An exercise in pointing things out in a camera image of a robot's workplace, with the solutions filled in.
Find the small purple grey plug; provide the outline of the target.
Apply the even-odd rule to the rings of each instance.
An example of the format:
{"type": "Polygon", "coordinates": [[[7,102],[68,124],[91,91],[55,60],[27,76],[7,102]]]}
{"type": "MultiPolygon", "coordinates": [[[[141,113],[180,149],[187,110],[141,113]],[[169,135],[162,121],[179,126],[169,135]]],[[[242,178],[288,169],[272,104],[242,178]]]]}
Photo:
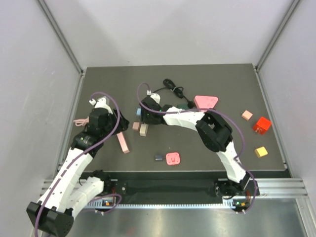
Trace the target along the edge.
{"type": "Polygon", "coordinates": [[[162,155],[155,155],[155,161],[163,161],[164,157],[162,155]]]}

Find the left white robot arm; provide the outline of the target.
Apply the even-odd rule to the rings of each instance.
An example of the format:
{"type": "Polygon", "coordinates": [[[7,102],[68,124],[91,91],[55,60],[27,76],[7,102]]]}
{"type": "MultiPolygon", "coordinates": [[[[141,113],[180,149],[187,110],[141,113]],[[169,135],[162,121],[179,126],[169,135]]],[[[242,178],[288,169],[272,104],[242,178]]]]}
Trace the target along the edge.
{"type": "Polygon", "coordinates": [[[74,137],[62,167],[45,193],[27,207],[36,237],[39,232],[65,237],[85,206],[98,194],[106,196],[112,190],[111,182],[101,175],[88,177],[80,188],[75,189],[104,142],[127,130],[129,124],[121,115],[117,102],[106,93],[97,100],[91,98],[89,103],[93,109],[88,123],[74,137]]]}

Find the left aluminium frame post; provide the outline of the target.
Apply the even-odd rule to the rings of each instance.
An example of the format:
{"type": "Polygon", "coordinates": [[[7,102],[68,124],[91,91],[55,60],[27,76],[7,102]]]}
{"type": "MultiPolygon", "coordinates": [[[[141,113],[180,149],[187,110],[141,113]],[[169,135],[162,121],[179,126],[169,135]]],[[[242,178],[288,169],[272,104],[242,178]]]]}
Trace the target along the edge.
{"type": "Polygon", "coordinates": [[[50,24],[53,32],[57,36],[59,42],[61,43],[63,49],[65,50],[67,56],[69,57],[70,61],[72,62],[73,66],[77,70],[77,72],[82,75],[83,68],[81,67],[80,63],[78,62],[76,56],[74,55],[66,37],[64,36],[59,24],[57,23],[54,15],[52,14],[48,4],[44,0],[36,0],[36,3],[39,5],[41,11],[43,12],[45,18],[47,19],[48,23],[50,24]]]}

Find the small pink usb plug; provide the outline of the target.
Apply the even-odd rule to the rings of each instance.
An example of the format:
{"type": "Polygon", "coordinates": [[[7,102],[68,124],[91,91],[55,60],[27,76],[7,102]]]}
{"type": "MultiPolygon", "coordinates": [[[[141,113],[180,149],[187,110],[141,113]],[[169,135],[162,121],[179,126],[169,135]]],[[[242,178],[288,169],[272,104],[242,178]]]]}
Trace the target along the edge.
{"type": "Polygon", "coordinates": [[[181,162],[180,154],[178,152],[167,153],[165,159],[168,165],[178,165],[181,162]]]}

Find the blue plug adapter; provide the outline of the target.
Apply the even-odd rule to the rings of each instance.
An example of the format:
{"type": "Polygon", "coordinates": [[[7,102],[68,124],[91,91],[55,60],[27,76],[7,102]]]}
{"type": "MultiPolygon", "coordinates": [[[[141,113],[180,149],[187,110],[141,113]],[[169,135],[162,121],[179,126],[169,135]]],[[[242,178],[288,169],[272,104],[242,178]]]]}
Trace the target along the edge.
{"type": "Polygon", "coordinates": [[[136,115],[137,115],[138,119],[141,120],[141,108],[137,109],[136,115]]]}

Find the right aluminium frame post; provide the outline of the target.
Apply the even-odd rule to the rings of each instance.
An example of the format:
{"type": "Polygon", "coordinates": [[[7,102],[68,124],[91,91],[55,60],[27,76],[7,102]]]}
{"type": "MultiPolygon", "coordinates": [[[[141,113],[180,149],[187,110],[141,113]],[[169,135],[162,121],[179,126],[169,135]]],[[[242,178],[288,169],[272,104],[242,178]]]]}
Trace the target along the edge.
{"type": "Polygon", "coordinates": [[[289,24],[292,16],[294,15],[295,11],[299,7],[301,0],[292,0],[289,7],[287,8],[284,16],[282,17],[280,23],[278,24],[272,38],[270,39],[268,45],[266,46],[263,54],[261,55],[258,63],[254,66],[255,72],[260,71],[263,67],[264,63],[266,62],[267,58],[269,57],[270,53],[272,52],[273,48],[277,44],[279,38],[281,37],[283,31],[285,30],[286,26],[289,24]]]}

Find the yellow orange plug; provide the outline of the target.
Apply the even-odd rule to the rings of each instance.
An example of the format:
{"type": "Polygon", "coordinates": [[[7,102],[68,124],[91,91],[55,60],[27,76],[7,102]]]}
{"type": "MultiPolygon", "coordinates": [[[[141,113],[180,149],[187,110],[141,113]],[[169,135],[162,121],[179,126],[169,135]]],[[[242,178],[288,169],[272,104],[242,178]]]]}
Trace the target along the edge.
{"type": "Polygon", "coordinates": [[[268,154],[268,151],[266,150],[265,147],[256,148],[254,152],[258,158],[264,157],[268,154]]]}

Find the dark green cube socket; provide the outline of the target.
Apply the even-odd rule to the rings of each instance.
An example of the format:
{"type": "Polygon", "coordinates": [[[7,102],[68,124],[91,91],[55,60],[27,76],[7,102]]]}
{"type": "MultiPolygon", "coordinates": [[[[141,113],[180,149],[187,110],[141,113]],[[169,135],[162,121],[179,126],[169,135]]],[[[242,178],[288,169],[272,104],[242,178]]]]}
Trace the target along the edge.
{"type": "Polygon", "coordinates": [[[182,109],[182,110],[188,110],[189,109],[189,106],[187,103],[184,103],[184,104],[178,104],[176,106],[178,109],[182,109]]]}

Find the aluminium frame post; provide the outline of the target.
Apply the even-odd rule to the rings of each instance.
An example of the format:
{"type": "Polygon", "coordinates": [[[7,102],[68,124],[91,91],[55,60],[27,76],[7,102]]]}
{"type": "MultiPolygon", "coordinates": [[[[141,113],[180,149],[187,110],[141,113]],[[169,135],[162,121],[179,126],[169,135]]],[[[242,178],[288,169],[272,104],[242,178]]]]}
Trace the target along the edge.
{"type": "Polygon", "coordinates": [[[57,23],[54,15],[52,14],[48,4],[44,0],[36,0],[36,3],[39,5],[41,11],[43,12],[45,18],[47,19],[48,23],[50,24],[53,32],[57,36],[59,42],[61,43],[63,49],[65,50],[67,56],[69,57],[70,61],[72,62],[73,66],[77,70],[77,72],[82,75],[83,68],[81,67],[80,63],[78,62],[76,56],[74,55],[66,37],[64,36],[59,24],[57,23]]]}
{"type": "Polygon", "coordinates": [[[269,57],[270,53],[272,52],[273,48],[277,44],[279,38],[281,37],[283,31],[285,30],[286,26],[289,24],[292,16],[294,15],[295,11],[299,7],[301,0],[292,0],[289,7],[287,8],[284,16],[282,17],[280,23],[278,24],[272,38],[270,39],[268,45],[266,46],[263,54],[261,55],[258,63],[254,66],[255,72],[260,71],[263,67],[264,63],[266,62],[267,58],[269,57]]]}

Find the pink triangular socket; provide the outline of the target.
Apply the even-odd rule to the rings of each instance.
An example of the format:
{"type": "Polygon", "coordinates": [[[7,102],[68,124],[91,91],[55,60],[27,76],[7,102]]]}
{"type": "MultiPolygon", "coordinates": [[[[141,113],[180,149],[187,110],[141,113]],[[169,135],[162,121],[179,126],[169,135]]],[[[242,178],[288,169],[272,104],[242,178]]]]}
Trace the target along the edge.
{"type": "Polygon", "coordinates": [[[194,103],[197,108],[208,108],[213,109],[218,102],[218,97],[216,96],[202,96],[197,95],[194,97],[194,103]]]}

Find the red cube plug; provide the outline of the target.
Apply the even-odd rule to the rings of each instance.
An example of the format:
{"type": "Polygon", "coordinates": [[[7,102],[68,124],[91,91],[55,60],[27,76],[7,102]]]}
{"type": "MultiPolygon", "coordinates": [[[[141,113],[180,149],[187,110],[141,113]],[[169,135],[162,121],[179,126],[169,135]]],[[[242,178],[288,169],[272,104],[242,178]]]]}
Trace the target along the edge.
{"type": "Polygon", "coordinates": [[[259,120],[254,124],[253,130],[260,135],[264,135],[272,125],[272,122],[265,117],[260,117],[259,120]]]}

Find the pink long power strip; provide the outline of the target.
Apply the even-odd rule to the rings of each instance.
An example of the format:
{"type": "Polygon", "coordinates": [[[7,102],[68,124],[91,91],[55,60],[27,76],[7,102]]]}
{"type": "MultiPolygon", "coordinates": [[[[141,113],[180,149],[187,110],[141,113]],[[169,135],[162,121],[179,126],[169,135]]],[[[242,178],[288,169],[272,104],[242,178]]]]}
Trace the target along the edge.
{"type": "Polygon", "coordinates": [[[124,154],[129,153],[129,148],[128,148],[127,142],[125,140],[124,134],[122,132],[118,133],[117,134],[117,138],[118,138],[118,141],[119,141],[119,144],[120,144],[122,152],[124,154]]]}

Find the peach plug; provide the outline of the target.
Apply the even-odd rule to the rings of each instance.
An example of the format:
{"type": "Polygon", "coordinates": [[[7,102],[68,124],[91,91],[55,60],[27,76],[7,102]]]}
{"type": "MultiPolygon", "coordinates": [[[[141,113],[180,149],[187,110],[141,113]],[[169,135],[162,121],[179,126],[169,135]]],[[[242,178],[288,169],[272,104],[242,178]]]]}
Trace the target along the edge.
{"type": "Polygon", "coordinates": [[[242,114],[241,114],[241,117],[243,119],[245,119],[246,121],[249,121],[253,116],[253,113],[251,113],[250,111],[248,110],[245,110],[242,114]]]}

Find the small pink plug adapter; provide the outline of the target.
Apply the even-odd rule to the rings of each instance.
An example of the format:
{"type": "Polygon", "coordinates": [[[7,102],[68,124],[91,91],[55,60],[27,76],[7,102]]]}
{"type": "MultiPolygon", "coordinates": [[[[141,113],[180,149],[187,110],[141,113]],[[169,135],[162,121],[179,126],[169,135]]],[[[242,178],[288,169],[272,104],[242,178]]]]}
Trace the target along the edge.
{"type": "Polygon", "coordinates": [[[139,122],[134,122],[133,126],[132,126],[132,129],[135,130],[135,131],[138,131],[139,127],[140,127],[140,123],[139,122]]]}

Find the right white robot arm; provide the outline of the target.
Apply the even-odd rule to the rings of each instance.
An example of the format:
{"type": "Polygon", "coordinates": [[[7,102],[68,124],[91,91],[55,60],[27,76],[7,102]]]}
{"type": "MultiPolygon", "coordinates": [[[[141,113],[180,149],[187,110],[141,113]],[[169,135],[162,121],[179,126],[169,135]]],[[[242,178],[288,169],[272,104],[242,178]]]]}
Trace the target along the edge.
{"type": "Polygon", "coordinates": [[[235,195],[243,195],[253,179],[242,165],[240,155],[245,139],[241,129],[222,112],[214,109],[183,110],[159,104],[160,96],[148,91],[141,106],[141,121],[149,125],[168,125],[187,128],[198,133],[207,149],[214,152],[223,164],[228,184],[235,195]]]}

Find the beige power strip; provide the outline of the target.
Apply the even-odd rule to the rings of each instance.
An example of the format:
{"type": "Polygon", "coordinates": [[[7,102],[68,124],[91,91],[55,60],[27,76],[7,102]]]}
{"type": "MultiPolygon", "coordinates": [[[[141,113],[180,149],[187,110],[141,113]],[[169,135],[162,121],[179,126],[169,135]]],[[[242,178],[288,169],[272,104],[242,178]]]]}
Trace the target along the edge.
{"type": "Polygon", "coordinates": [[[140,129],[139,129],[140,136],[146,137],[147,132],[148,132],[148,127],[149,127],[149,125],[145,124],[145,123],[142,123],[140,125],[140,129]]]}

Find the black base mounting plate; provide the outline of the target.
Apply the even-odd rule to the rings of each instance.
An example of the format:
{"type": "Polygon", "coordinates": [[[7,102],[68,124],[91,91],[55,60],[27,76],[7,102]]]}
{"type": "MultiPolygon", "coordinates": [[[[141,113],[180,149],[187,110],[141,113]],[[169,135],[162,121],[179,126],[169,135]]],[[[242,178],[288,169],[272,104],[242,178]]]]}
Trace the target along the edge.
{"type": "Polygon", "coordinates": [[[88,177],[117,180],[127,186],[128,194],[140,192],[204,192],[212,197],[217,196],[220,186],[224,186],[222,195],[243,192],[250,176],[246,174],[240,181],[224,177],[223,171],[85,171],[80,179],[88,177]]]}

